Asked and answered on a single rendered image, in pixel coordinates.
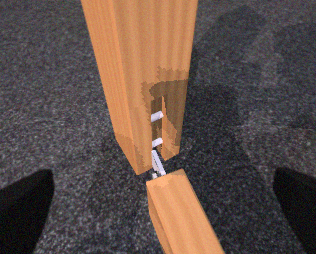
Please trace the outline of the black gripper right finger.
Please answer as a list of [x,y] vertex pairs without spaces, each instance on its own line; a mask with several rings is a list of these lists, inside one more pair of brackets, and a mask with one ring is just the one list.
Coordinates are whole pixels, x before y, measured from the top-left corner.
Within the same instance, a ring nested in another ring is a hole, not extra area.
[[306,254],[316,254],[316,178],[289,167],[278,167],[273,190]]

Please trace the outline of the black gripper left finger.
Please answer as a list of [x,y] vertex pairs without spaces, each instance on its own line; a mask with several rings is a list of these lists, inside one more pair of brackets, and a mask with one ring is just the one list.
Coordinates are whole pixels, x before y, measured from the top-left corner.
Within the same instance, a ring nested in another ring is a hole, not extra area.
[[39,169],[0,190],[0,254],[33,254],[54,194],[51,169]]

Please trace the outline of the wooden post with slot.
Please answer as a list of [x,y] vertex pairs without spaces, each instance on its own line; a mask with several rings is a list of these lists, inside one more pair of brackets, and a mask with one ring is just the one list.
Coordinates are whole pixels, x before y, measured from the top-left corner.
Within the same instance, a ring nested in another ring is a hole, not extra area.
[[81,0],[116,140],[136,175],[179,154],[198,0]]

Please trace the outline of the light wooden board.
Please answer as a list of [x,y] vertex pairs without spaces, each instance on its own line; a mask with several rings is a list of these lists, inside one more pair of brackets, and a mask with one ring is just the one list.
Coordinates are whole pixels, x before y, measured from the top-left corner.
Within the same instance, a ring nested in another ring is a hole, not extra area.
[[151,151],[156,173],[146,182],[149,215],[164,254],[225,254],[185,174],[166,174]]

